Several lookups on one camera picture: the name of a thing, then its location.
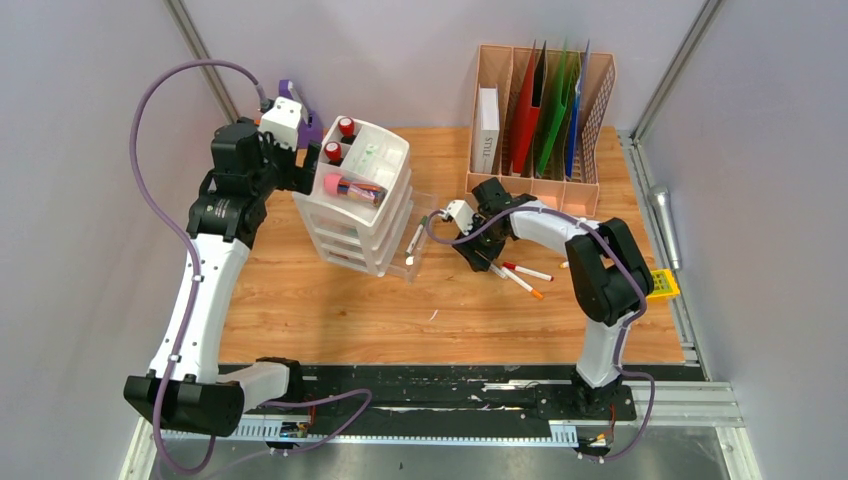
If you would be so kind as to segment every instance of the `black mounting plate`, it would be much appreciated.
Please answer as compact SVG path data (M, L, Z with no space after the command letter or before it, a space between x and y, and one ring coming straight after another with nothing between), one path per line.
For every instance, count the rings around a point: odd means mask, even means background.
M545 420L604 420L609 421L609 407L601 410L581 412L574 399L577 398L577 387L573 385L537 385L536 411ZM612 396L615 405L616 421L636 420L636 406L633 392L627 385L619 385Z

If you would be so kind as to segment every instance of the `yellow object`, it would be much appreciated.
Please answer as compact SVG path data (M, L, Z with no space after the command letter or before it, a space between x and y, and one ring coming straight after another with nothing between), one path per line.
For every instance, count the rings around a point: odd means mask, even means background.
M648 295L648 300L680 295L680 288L677 286L677 281L674 279L671 270L667 268L651 270L651 277L654 278L654 291Z

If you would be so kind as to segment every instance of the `pink cap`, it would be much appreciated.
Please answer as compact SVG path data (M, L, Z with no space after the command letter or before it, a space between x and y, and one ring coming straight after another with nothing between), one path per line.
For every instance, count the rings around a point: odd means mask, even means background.
M324 175L324 191L330 195L337 195L339 191L339 182L342 181L342 176L339 173L328 173Z

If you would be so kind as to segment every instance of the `white marker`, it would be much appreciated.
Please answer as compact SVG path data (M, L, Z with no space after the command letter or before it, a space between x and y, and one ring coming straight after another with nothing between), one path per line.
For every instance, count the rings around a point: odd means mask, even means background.
M497 265L495 265L494 263L489 264L489 270L491 270L491 271L492 271L495 275L497 275L497 276L499 276L499 277L503 278L504 280L506 280L506 274L505 274L505 273L503 273L503 270L501 270L500 268L498 268L498 266L497 266Z
M538 290L536 290L535 288L533 288L533 287L532 287L529 283L527 283L527 282L525 282L524 280L522 280L522 279L518 278L518 275L516 275L516 274L512 273L512 270L510 270L510 269L508 269L508 268L503 268L503 269L501 269L501 271L503 271L503 272L506 274L506 276L507 276L507 277L509 277L509 278L511 278L511 279L512 279L515 283L517 283L517 284L521 285L521 287L522 287L522 288L524 288L524 290L527 290L528 292L530 292L531 294L533 294L533 296L534 296L534 297L538 298L539 300L541 300L541 299L545 298L545 296L544 296L544 295L542 295L541 293L539 293L539 291L538 291Z
M529 268L524 268L521 265L516 265L510 262L504 262L504 268L508 268L510 270L515 270L519 273L526 273L531 277L541 278L542 280L547 280L549 282L554 281L554 277L548 275L547 273L537 272L536 270L530 270Z
M427 215L421 217L421 221L418 223L418 228L415 229L415 235L412 236L412 241L409 242L409 246L406 247L406 264L412 265L415 263L415 257L412 256L412 250L415 249L415 244L418 243L418 239L421 238L421 232L424 231L424 225L427 224Z

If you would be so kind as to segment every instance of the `white wall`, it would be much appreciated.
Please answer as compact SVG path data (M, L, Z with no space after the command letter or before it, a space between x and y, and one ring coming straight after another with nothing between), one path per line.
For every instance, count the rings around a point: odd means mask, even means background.
M768 480L845 478L848 4L725 2L645 146Z
M115 478L176 297L182 244L136 191L138 97L190 58L161 2L0 7L0 465L3 478ZM199 73L154 97L142 171L185 222L223 116Z
M530 46L616 54L607 123L635 125L703 0L190 0L212 57L245 64L266 89L302 86L325 122L337 115L386 126L467 125L477 46ZM242 112L249 85L224 75Z

